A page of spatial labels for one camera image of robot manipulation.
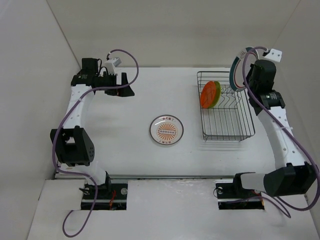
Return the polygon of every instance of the white table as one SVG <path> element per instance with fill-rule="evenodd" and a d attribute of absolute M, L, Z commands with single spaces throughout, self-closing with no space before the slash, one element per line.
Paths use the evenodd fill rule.
<path fill-rule="evenodd" d="M 98 93 L 85 129 L 95 145 L 95 161 L 111 175 L 223 176 L 275 169 L 266 132 L 254 116 L 255 136 L 242 142 L 204 142 L 197 72 L 203 68 L 142 68 L 132 85 L 135 97 Z M 135 69 L 126 68 L 131 79 Z M 161 146 L 149 136 L 151 121 L 162 114 L 178 117 L 182 139 Z M 67 239 L 62 222 L 79 210 L 84 180 L 47 180 L 28 240 Z M 269 202 L 264 210 L 219 210 L 213 179 L 129 181 L 126 211 L 94 211 L 76 240 L 301 240 L 319 239 L 309 211 L 289 210 L 286 218 Z M 285 197 L 297 207 L 303 195 Z M 66 223 L 74 234 L 88 211 L 75 211 Z"/>
<path fill-rule="evenodd" d="M 231 176 L 273 171 L 273 152 L 253 110 L 255 136 L 232 143 L 203 140 L 197 72 L 209 70 L 217 68 L 141 68 L 131 86 L 134 97 L 98 92 L 85 125 L 95 146 L 94 161 L 112 176 Z M 129 81 L 136 73 L 135 68 L 122 71 Z M 162 114 L 176 116 L 184 126 L 176 145 L 162 146 L 149 135 L 150 123 Z"/>
<path fill-rule="evenodd" d="M 62 223 L 79 210 L 84 180 L 47 180 L 28 240 L 64 240 Z M 269 202 L 265 210 L 219 210 L 212 179 L 135 180 L 127 210 L 96 210 L 75 240 L 318 240 L 309 211 L 286 218 Z M 303 195 L 284 198 L 305 207 Z M 75 234 L 87 210 L 73 212 L 66 231 Z"/>

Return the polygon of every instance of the cable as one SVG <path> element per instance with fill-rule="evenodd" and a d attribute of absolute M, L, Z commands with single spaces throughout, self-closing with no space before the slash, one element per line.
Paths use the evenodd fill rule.
<path fill-rule="evenodd" d="M 253 52 L 255 50 L 264 50 L 267 51 L 268 49 L 266 47 L 263 46 L 256 46 L 252 49 L 250 49 L 244 59 L 243 59 L 243 65 L 242 65 L 242 77 L 243 77 L 243 82 L 244 85 L 248 91 L 248 93 L 250 94 L 250 96 L 252 97 L 252 99 L 259 105 L 260 108 L 262 108 L 275 122 L 276 124 L 278 124 L 278 126 L 286 133 L 286 135 L 301 149 L 301 151 L 304 153 L 304 155 L 308 158 L 308 160 L 310 161 L 312 167 L 314 168 L 315 171 L 315 175 L 316 175 L 316 180 L 317 180 L 317 189 L 316 189 L 316 194 L 315 197 L 313 199 L 313 201 L 310 203 L 310 205 L 308 205 L 307 207 L 304 208 L 299 208 L 299 207 L 295 207 L 290 205 L 289 203 L 285 202 L 282 198 L 277 197 L 282 203 L 284 203 L 285 205 L 287 205 L 288 207 L 297 210 L 297 211 L 307 211 L 310 210 L 311 208 L 313 208 L 315 206 L 315 204 L 317 203 L 319 197 L 320 197 L 320 173 L 319 173 L 319 169 L 317 164 L 315 163 L 315 161 L 313 160 L 313 158 L 311 157 L 311 155 L 307 152 L 307 150 L 300 144 L 300 142 L 285 128 L 285 126 L 282 125 L 282 123 L 256 98 L 256 96 L 254 95 L 254 93 L 251 91 L 249 84 L 247 82 L 247 78 L 246 78 L 246 62 L 248 59 L 248 56 L 250 54 L 250 52 Z"/>
<path fill-rule="evenodd" d="M 284 209 L 282 210 L 277 204 L 275 204 L 273 201 L 271 201 L 271 199 L 265 197 L 265 196 L 252 196 L 252 197 L 249 197 L 249 198 L 246 198 L 246 199 L 239 199 L 239 200 L 235 200 L 235 201 L 228 201 L 228 203 L 231 203 L 231 204 L 236 204 L 236 203 L 242 203 L 242 202 L 245 202 L 245 201 L 248 201 L 248 200 L 251 200 L 251 199 L 264 199 L 264 200 L 267 200 L 268 202 L 270 202 L 271 204 L 273 204 L 280 212 L 282 212 L 287 218 L 291 218 L 291 214 L 290 212 L 288 211 L 288 209 L 286 209 L 286 207 L 279 201 L 277 200 L 276 198 L 272 197 L 273 200 L 275 200 L 278 204 L 280 204 L 280 206 Z"/>
<path fill-rule="evenodd" d="M 112 209 L 112 205 L 114 204 L 115 197 L 116 197 L 116 190 L 113 190 L 113 192 L 112 192 L 112 198 L 111 198 L 111 200 L 109 201 L 110 210 Z"/>
<path fill-rule="evenodd" d="M 258 52 L 257 52 L 257 54 L 255 52 L 250 52 L 249 54 L 253 55 L 256 60 L 259 60 Z M 245 87 L 245 86 L 239 86 L 237 84 L 237 81 L 236 81 L 236 73 L 237 73 L 237 70 L 238 70 L 238 67 L 239 67 L 240 63 L 241 63 L 241 59 L 239 58 L 238 62 L 235 65 L 235 68 L 234 68 L 234 71 L 233 71 L 234 72 L 233 73 L 233 78 L 232 78 L 232 82 L 233 82 L 234 86 L 239 90 L 244 89 L 244 87 Z"/>
<path fill-rule="evenodd" d="M 73 234 L 73 235 L 69 235 L 67 234 L 66 230 L 65 230 L 65 224 L 66 224 L 66 220 L 67 218 L 69 217 L 69 215 L 73 212 L 73 210 L 71 210 L 67 216 L 65 217 L 64 221 L 63 221 L 63 224 L 62 224 L 62 231 L 63 231 L 63 234 L 68 237 L 68 238 L 73 238 L 75 236 L 78 236 L 82 230 L 85 228 L 88 220 L 89 220 L 89 217 L 95 207 L 95 203 L 96 203 L 96 200 L 97 200 L 97 197 L 98 197 L 98 185 L 96 183 L 96 181 L 89 175 L 89 174 L 86 174 L 86 173 L 82 173 L 82 172 L 74 172 L 74 171 L 64 171 L 64 170 L 61 170 L 58 165 L 57 165 L 57 160 L 56 160 L 56 146 L 57 146 L 57 140 L 58 140 L 58 135 L 61 131 L 61 129 L 63 128 L 63 125 L 65 123 L 65 121 L 68 119 L 68 117 L 70 116 L 70 114 L 75 110 L 75 108 L 78 106 L 78 104 L 82 101 L 82 99 L 88 94 L 88 93 L 91 93 L 93 91 L 105 91 L 105 90 L 109 90 L 109 89 L 122 89 L 122 88 L 126 88 L 128 86 L 130 86 L 131 84 L 133 84 L 137 78 L 138 78 L 138 75 L 139 75 L 139 64 L 136 60 L 136 58 L 131 54 L 129 53 L 128 51 L 126 50 L 122 50 L 122 49 L 114 49 L 112 51 L 110 51 L 110 53 L 108 55 L 110 55 L 111 53 L 114 53 L 114 52 L 123 52 L 127 55 L 129 55 L 134 63 L 135 63 L 135 66 L 136 66 L 136 74 L 135 74 L 135 77 L 133 78 L 133 80 L 131 82 L 129 82 L 128 84 L 125 84 L 125 85 L 122 85 L 122 86 L 101 86 L 101 87 L 95 87 L 95 88 L 92 88 L 92 89 L 89 89 L 88 91 L 86 91 L 84 94 L 81 95 L 81 97 L 79 98 L 78 101 L 76 101 L 76 103 L 73 105 L 73 107 L 65 114 L 64 118 L 62 119 L 61 123 L 59 124 L 57 130 L 56 130 L 56 133 L 54 135 L 54 139 L 53 139 L 53 144 L 52 144 L 52 163 L 53 163 L 53 166 L 55 168 L 56 171 L 58 171 L 59 173 L 62 173 L 62 174 L 70 174 L 70 175 L 77 175 L 77 176 L 83 176 L 83 177 L 86 177 L 86 178 L 89 178 L 93 184 L 94 184 L 94 189 L 95 189 L 95 192 L 94 192 L 94 198 L 93 198 L 93 202 L 92 202 L 92 206 L 90 208 L 90 211 L 82 225 L 82 227 L 80 228 L 80 230 Z"/>
<path fill-rule="evenodd" d="M 101 70 L 102 70 L 102 69 L 105 69 L 106 74 L 108 74 L 108 73 L 109 73 L 109 72 L 108 72 L 108 69 L 107 69 L 105 66 L 103 66 L 103 67 L 101 67 L 101 68 L 100 68 L 100 70 L 99 70 L 99 75 L 100 75 L 100 72 L 101 72 Z"/>
<path fill-rule="evenodd" d="M 100 74 L 100 71 L 101 71 L 101 66 L 102 66 L 102 60 L 100 58 L 98 58 L 98 61 L 100 60 L 100 66 L 99 66 L 99 69 L 98 69 L 98 72 Z"/>

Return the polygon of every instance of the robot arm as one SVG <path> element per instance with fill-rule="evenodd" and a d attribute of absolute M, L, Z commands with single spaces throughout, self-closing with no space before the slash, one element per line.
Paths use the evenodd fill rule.
<path fill-rule="evenodd" d="M 99 161 L 93 161 L 95 157 L 95 146 L 84 129 L 89 105 L 95 96 L 95 92 L 89 92 L 82 98 L 81 96 L 93 88 L 117 86 L 117 75 L 114 74 L 116 64 L 120 64 L 119 58 L 108 60 L 107 70 L 109 74 L 103 73 L 103 75 L 100 75 L 98 59 L 82 59 L 82 69 L 78 74 L 73 76 L 71 81 L 71 97 L 66 112 L 68 113 L 79 99 L 82 100 L 64 122 L 62 130 L 59 132 L 55 148 L 62 170 L 88 174 L 95 179 L 98 185 L 110 184 L 109 176 L 106 171 L 99 167 Z M 121 85 L 123 86 L 127 83 L 127 74 L 122 73 Z M 135 95 L 130 86 L 120 89 L 109 89 L 106 90 L 105 93 L 119 97 Z M 50 138 L 52 142 L 56 131 L 57 129 L 51 130 Z"/>
<path fill-rule="evenodd" d="M 257 60 L 251 65 L 246 79 L 260 103 L 292 134 L 282 96 L 272 89 L 275 75 L 276 66 L 273 62 Z M 286 133 L 251 97 L 249 102 L 269 138 L 275 160 L 275 171 L 267 174 L 237 173 L 232 183 L 216 184 L 230 196 L 221 198 L 245 199 L 252 197 L 252 190 L 266 192 L 271 197 L 305 194 L 316 180 L 314 168 L 307 163 L 306 157 Z"/>

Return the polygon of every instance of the colorful plate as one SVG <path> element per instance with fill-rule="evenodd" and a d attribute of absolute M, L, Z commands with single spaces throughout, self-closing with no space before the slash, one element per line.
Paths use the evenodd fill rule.
<path fill-rule="evenodd" d="M 158 144 L 172 145 L 182 138 L 184 126 L 175 116 L 161 115 L 152 121 L 149 131 Z"/>
<path fill-rule="evenodd" d="M 220 99 L 221 86 L 218 81 L 209 81 L 204 85 L 200 96 L 200 103 L 204 109 L 213 108 Z"/>
<path fill-rule="evenodd" d="M 244 85 L 242 66 L 243 66 L 243 59 L 245 58 L 247 52 L 250 49 L 252 49 L 251 46 L 248 46 L 242 49 L 242 51 L 239 52 L 239 54 L 235 57 L 230 68 L 230 75 L 229 75 L 230 87 L 236 92 L 243 91 L 246 88 L 246 86 Z M 256 50 L 250 53 L 245 66 L 246 74 L 248 74 L 250 70 L 250 63 L 254 63 L 258 59 L 259 59 L 259 55 Z"/>
<path fill-rule="evenodd" d="M 201 92 L 200 103 L 204 109 L 210 108 L 216 97 L 216 84 L 213 81 L 208 81 Z"/>
<path fill-rule="evenodd" d="M 214 81 L 215 84 L 215 96 L 212 101 L 212 104 L 209 106 L 209 108 L 213 108 L 217 103 L 219 102 L 220 96 L 221 96 L 221 86 L 218 81 Z"/>

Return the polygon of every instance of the wire dish rack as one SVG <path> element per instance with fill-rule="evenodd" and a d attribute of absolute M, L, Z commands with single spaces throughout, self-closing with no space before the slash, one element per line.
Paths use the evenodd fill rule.
<path fill-rule="evenodd" d="M 199 103 L 201 92 L 209 81 L 220 83 L 221 97 L 213 108 L 203 108 L 200 104 L 203 139 L 242 141 L 252 137 L 256 130 L 246 90 L 231 89 L 229 71 L 199 71 Z"/>

